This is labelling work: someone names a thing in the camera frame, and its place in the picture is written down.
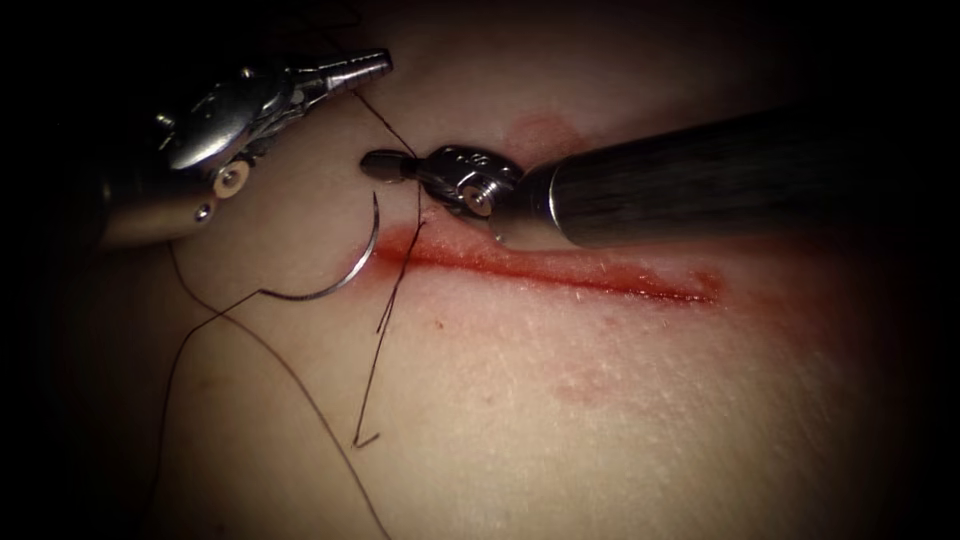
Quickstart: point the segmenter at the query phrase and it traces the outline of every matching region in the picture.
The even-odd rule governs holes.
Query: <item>pale skin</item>
[[[421,156],[470,144],[529,167],[802,95],[789,40],[694,6],[359,9],[362,26],[333,36],[390,49],[396,71],[361,93]],[[57,381],[114,504],[146,500],[170,366],[210,316],[171,251],[216,309],[259,287],[325,287],[367,239],[372,191],[383,232],[416,225],[414,183],[360,173],[375,148],[402,145],[359,100],[331,101],[282,134],[205,231],[82,276]],[[424,235],[459,234],[423,202]],[[869,535],[908,391],[891,383],[881,272],[850,253],[782,236],[616,253],[668,282],[709,269],[724,286],[707,304],[414,265],[361,440],[380,436],[362,449],[351,441],[399,267],[371,264],[314,302],[254,298],[230,317],[289,365],[331,431],[261,342],[207,325],[180,357],[144,534]]]

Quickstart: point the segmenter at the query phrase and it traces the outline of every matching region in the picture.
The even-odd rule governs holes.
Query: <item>redness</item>
[[[510,251],[438,207],[424,211],[424,222],[410,255],[411,269],[451,268],[681,304],[714,304],[723,290],[716,272],[706,269],[691,270],[678,281],[668,282],[647,266],[613,252]],[[412,237],[409,226],[382,231],[372,262],[399,265]]]
[[[503,141],[503,154],[524,169],[590,148],[590,143],[556,113],[534,113],[514,120]]]

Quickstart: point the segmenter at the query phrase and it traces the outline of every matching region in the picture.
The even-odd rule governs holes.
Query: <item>black background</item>
[[[8,522],[12,530],[35,537],[99,538],[125,538],[133,530],[138,516],[99,505],[106,487],[95,471],[75,465],[65,435],[48,414],[52,306],[75,271],[57,255],[50,230],[62,227],[57,216],[78,160],[122,147],[143,111],[167,92],[193,81],[207,66],[262,50],[277,32],[274,23],[302,13],[309,3],[265,4],[141,3],[120,9],[73,4],[24,15],[22,36],[8,34],[13,62],[5,79],[8,107],[15,109],[8,121],[20,147],[8,159],[14,177],[8,181],[13,186],[8,257],[13,279],[19,280],[13,287],[17,310],[7,355],[13,368],[6,462],[15,499]],[[956,357],[943,348],[944,331],[956,318],[952,268],[944,260],[944,251],[955,244],[956,227],[953,212],[940,202],[948,199],[956,172],[941,174],[932,157],[951,157],[945,144],[950,120],[937,81],[955,61],[943,60],[946,49],[935,42],[945,35],[937,20],[946,14],[919,3],[885,8],[866,2],[756,2],[753,9],[810,37],[805,54],[818,84],[827,81],[861,96],[890,119],[894,131],[907,134],[904,144],[923,180],[917,189],[924,206],[914,216],[915,226],[905,231],[905,256],[912,258],[915,280],[909,283],[914,301],[904,324],[916,343],[914,373],[925,396],[919,418],[926,423],[917,426],[911,467],[878,516],[878,531],[904,538],[934,534],[945,521],[946,502],[955,499],[945,488],[956,470],[942,437],[956,424],[947,418],[951,407],[943,392],[947,365]],[[336,8],[325,13],[350,19]]]

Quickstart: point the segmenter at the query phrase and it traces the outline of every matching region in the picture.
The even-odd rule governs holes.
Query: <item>blood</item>
[[[424,212],[425,225],[408,268],[449,268],[600,293],[630,295],[681,304],[714,304],[724,289],[709,269],[693,269],[664,279],[647,265],[609,251],[518,252],[500,246],[488,233],[459,221],[446,210]],[[411,226],[381,232],[371,262],[399,266],[413,237]],[[384,278],[393,272],[375,272]]]

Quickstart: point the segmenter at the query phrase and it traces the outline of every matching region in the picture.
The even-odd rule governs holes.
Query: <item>screw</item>
[[[207,203],[201,204],[197,211],[193,213],[193,219],[197,223],[203,223],[208,217],[210,217],[210,205]]]
[[[496,190],[495,184],[486,182],[480,186],[466,186],[463,188],[463,201],[474,214],[487,217],[493,213],[493,194]]]

